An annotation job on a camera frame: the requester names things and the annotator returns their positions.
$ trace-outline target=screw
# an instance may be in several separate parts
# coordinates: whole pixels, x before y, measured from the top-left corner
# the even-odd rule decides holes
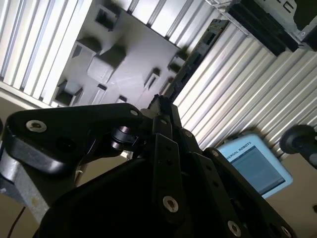
[[[290,234],[290,232],[283,226],[281,226],[282,228],[282,231],[289,237],[289,238],[292,238],[292,235]]]
[[[171,196],[165,196],[163,198],[163,205],[168,211],[172,213],[176,213],[178,211],[178,203]]]
[[[167,122],[164,121],[163,119],[161,119],[160,121],[161,121],[163,124],[165,124],[165,125],[167,124]]]
[[[228,221],[228,227],[229,230],[236,236],[236,237],[240,237],[241,236],[241,230],[238,227],[237,224],[235,224],[235,222],[233,221]]]
[[[185,134],[186,134],[188,137],[192,137],[192,136],[193,136],[189,131],[185,131]]]
[[[215,150],[212,151],[212,154],[213,154],[215,157],[218,157],[218,156],[219,156],[218,152],[216,152]]]
[[[40,120],[30,120],[25,124],[25,126],[30,131],[37,133],[42,133],[47,130],[45,123]]]
[[[135,115],[135,116],[138,115],[138,113],[137,113],[135,110],[131,110],[130,113],[131,113],[132,115]]]

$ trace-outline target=silver ridged surface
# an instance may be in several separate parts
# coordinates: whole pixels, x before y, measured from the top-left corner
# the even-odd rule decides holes
[[[92,0],[0,1],[0,88],[47,107]]]
[[[230,24],[175,100],[183,126],[202,149],[255,131],[278,146],[294,124],[317,126],[317,53],[274,56]]]

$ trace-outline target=black knob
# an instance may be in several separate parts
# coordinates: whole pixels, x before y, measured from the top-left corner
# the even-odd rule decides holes
[[[317,168],[316,132],[309,125],[295,125],[281,137],[279,146],[287,154],[300,153],[312,166]]]

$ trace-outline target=wall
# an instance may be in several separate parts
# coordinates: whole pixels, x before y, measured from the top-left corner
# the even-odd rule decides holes
[[[300,155],[290,155],[283,165],[293,176],[293,183],[267,201],[288,222],[300,238],[317,237],[317,171]]]

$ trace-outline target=black metal bracket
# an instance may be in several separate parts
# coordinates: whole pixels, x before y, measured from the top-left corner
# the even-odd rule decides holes
[[[38,238],[97,236],[105,229],[117,237],[288,238],[287,231],[296,238],[219,151],[201,151],[169,99],[156,96],[143,113],[114,104],[8,119],[2,149],[22,168],[13,184],[32,211],[44,207]],[[126,149],[134,151],[131,160],[72,189],[79,164]],[[25,187],[32,196],[21,193]]]

